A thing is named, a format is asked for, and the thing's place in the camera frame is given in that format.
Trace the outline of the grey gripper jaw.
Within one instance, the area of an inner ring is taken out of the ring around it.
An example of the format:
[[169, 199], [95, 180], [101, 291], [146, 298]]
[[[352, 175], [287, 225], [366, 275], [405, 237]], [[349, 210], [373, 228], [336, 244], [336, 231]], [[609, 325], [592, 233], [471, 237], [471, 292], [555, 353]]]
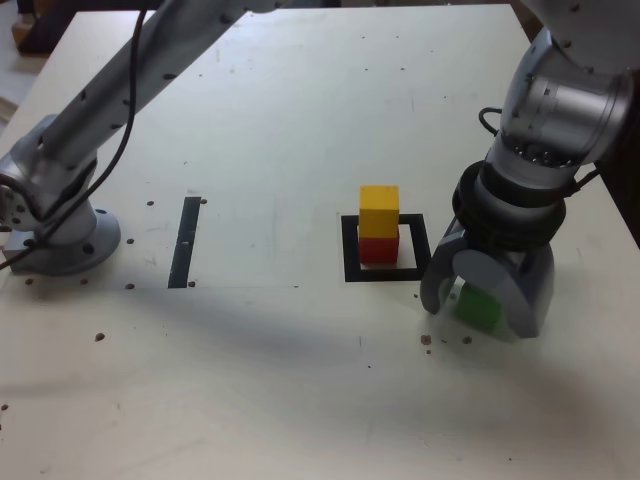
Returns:
[[453, 259], [467, 247], [465, 229], [453, 219], [432, 254], [421, 280], [420, 299], [428, 313], [438, 314], [446, 302], [458, 277], [454, 271]]
[[466, 286], [498, 309], [513, 335], [521, 339], [539, 335], [554, 290], [550, 246], [491, 254], [468, 249], [455, 254], [452, 266]]

